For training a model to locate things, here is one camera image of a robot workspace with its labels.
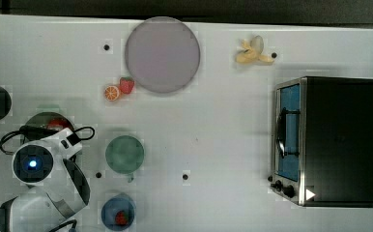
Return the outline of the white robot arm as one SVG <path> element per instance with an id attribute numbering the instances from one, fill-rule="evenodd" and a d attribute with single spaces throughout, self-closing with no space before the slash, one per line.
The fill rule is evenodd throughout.
<path id="1" fill-rule="evenodd" d="M 71 160 L 81 149 L 66 139 L 19 147 L 13 173 L 29 189 L 1 205 L 0 232 L 49 232 L 88 205 L 89 184 Z"/>

